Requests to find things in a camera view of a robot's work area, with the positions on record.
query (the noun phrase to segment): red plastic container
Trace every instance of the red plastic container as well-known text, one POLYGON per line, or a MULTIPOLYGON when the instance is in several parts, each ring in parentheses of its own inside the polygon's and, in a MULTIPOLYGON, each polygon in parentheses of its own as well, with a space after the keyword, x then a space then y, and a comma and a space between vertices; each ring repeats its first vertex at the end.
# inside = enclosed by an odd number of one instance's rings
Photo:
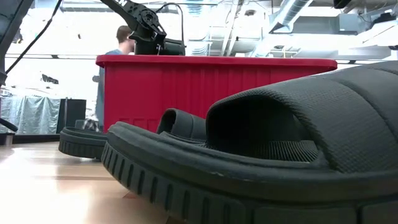
POLYGON ((105 68, 104 130, 124 121, 156 131, 177 108, 205 118, 216 101, 243 90, 329 72, 334 60, 100 55, 105 68))

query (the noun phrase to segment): blue shirt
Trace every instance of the blue shirt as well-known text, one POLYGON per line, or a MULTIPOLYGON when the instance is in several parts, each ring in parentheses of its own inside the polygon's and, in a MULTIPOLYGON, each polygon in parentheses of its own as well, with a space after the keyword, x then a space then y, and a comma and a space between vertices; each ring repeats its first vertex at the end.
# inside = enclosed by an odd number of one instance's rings
MULTIPOLYGON (((111 50, 106 55, 121 55, 123 54, 119 49, 111 50)), ((104 126, 104 87, 105 87, 105 69, 99 68, 99 82, 97 91, 97 102, 95 105, 95 115, 98 118, 98 125, 104 126)))

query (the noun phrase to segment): man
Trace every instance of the man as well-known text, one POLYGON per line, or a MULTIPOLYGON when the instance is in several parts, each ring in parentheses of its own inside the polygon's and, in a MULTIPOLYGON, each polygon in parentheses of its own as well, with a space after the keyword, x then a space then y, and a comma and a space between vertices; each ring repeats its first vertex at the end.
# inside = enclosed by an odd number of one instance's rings
MULTIPOLYGON (((112 50, 107 55, 127 55, 131 52, 134 52, 135 41, 129 39, 132 30, 128 26, 119 27, 116 38, 119 42, 119 48, 116 50, 112 50)), ((99 82, 98 82, 98 91, 97 91, 97 102, 95 106, 95 114, 98 118, 98 126, 99 130, 103 131, 104 126, 104 85, 105 83, 105 70, 103 68, 99 68, 99 82)))

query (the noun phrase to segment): robotic arm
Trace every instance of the robotic arm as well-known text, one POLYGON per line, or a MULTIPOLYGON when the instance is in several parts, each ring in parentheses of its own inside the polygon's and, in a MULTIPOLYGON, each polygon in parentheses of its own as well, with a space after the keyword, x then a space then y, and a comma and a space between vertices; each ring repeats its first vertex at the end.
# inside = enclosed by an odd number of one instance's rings
POLYGON ((136 55, 185 55, 183 40, 167 39, 154 11, 130 0, 101 2, 119 14, 132 30, 129 38, 136 41, 136 55))

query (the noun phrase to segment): gray curtain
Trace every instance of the gray curtain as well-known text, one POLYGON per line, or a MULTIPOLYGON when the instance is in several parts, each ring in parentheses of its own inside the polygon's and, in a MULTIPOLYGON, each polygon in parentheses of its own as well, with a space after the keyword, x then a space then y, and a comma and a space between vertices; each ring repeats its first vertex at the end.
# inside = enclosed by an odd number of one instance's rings
MULTIPOLYGON (((17 134, 55 134, 57 132, 60 99, 47 97, 1 98, 1 118, 18 127, 17 134)), ((0 132, 9 130, 0 126, 0 132)))

